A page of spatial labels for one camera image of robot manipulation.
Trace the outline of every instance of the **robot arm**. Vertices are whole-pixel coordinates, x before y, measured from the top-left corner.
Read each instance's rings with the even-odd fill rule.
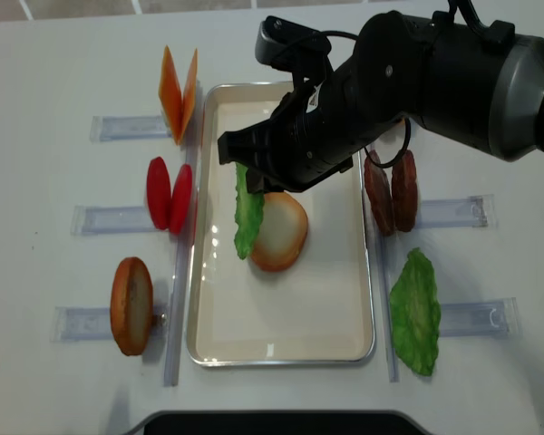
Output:
[[[335,71],[328,35],[356,40]],[[256,57],[291,72],[294,90],[269,120],[218,140],[219,163],[246,165],[251,192],[309,189],[403,118],[507,161],[544,151],[544,39],[484,26],[470,0],[432,19],[379,14],[358,37],[269,17]]]

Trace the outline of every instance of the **plastic food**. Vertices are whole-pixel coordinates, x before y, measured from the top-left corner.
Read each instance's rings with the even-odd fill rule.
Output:
[[[393,166],[391,186],[395,226],[399,231],[409,232],[415,226],[419,207],[417,169],[410,150],[407,150],[401,161]]]
[[[157,229],[167,229],[170,225],[171,182],[161,157],[153,159],[147,169],[147,207],[153,225]]]
[[[170,232],[176,236],[183,228],[185,217],[188,215],[192,180],[191,166],[188,164],[182,165],[175,180],[171,197]]]
[[[141,355],[151,331],[153,285],[145,263],[135,256],[125,258],[117,267],[110,318],[112,336],[121,352]]]
[[[264,195],[264,219],[250,258],[262,270],[279,272],[295,262],[308,234],[308,216],[287,193]]]
[[[175,143],[181,143],[181,138],[188,126],[196,101],[196,78],[198,75],[198,50],[193,54],[189,66],[188,79],[181,96],[180,81],[175,71],[170,48],[166,45],[161,63],[161,78],[159,96],[163,112],[171,128]]]
[[[371,150],[369,154],[374,161],[381,163],[375,150]],[[368,158],[364,160],[364,189],[371,202],[371,211],[379,230],[384,236],[392,235],[395,232],[395,225],[389,180],[384,170],[371,164]]]
[[[389,296],[393,347],[407,367],[431,376],[439,353],[437,339],[442,309],[432,262],[417,247],[407,255]]]
[[[250,194],[246,186],[248,168],[236,164],[236,215],[238,231],[234,245],[238,256],[243,260],[252,252],[260,225],[264,218],[264,194]]]

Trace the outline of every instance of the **lettuce leaf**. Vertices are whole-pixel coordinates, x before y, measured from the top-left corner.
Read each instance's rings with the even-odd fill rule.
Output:
[[[250,194],[246,186],[248,168],[236,164],[236,216],[238,231],[234,245],[238,256],[243,260],[250,255],[264,219],[264,194]]]
[[[393,347],[407,367],[431,376],[439,354],[437,339],[442,309],[432,262],[417,247],[407,255],[389,296]]]

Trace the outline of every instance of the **bun slice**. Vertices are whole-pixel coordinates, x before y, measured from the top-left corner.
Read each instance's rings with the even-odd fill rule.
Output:
[[[141,355],[153,318],[153,285],[149,271],[136,256],[119,263],[111,292],[111,331],[127,356]]]
[[[287,193],[264,196],[264,220],[250,258],[260,269],[279,272],[295,262],[308,233],[308,216]]]

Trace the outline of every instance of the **white table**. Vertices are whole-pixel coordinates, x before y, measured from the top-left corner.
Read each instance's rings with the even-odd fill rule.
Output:
[[[544,36],[544,0],[477,2],[482,21],[511,21]],[[380,289],[376,350],[354,368],[205,370],[181,356],[180,385],[162,387],[164,351],[125,358],[114,343],[49,341],[53,308],[106,306],[114,268],[137,255],[171,287],[165,235],[73,238],[77,204],[140,205],[149,160],[177,168],[169,140],[91,144],[95,114],[155,114],[168,44],[185,76],[199,49],[204,89],[286,80],[254,59],[268,14],[319,29],[358,32],[376,13],[431,16],[443,1],[156,14],[0,24],[0,434],[115,433],[154,414],[185,410],[396,410],[435,433],[544,432],[544,155],[515,164],[431,133],[412,143],[424,198],[494,193],[495,231],[424,233],[443,252],[446,300],[515,296],[518,341],[442,339],[430,382],[401,367],[388,381]],[[340,64],[352,50],[335,41]]]

